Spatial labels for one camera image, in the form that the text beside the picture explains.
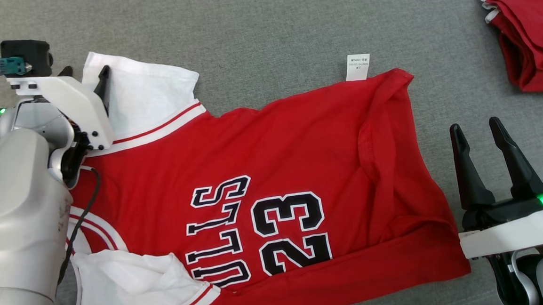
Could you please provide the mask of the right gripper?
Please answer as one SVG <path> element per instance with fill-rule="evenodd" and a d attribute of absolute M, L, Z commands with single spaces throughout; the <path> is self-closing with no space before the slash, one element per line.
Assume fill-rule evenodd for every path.
<path fill-rule="evenodd" d="M 543 245 L 543 182 L 502 121 L 490 117 L 489 126 L 512 181 L 511 195 L 527 200 L 509 200 L 488 208 L 484 210 L 485 224 L 481 229 L 460 233 L 461 248 L 468 259 Z M 462 208 L 491 206 L 495 197 L 483 184 L 470 158 L 470 145 L 462 128 L 459 124 L 449 128 Z"/>

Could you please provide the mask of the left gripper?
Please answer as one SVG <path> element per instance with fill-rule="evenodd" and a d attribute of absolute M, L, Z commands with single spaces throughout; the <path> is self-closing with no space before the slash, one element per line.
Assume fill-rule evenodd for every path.
<path fill-rule="evenodd" d="M 42 96 L 67 118 L 74 121 L 96 150 L 109 149 L 114 132 L 109 121 L 109 103 L 105 100 L 110 67 L 105 64 L 98 74 L 94 91 L 73 77 L 73 67 L 65 66 L 57 76 L 7 78 L 10 85 L 19 85 L 19 96 Z"/>

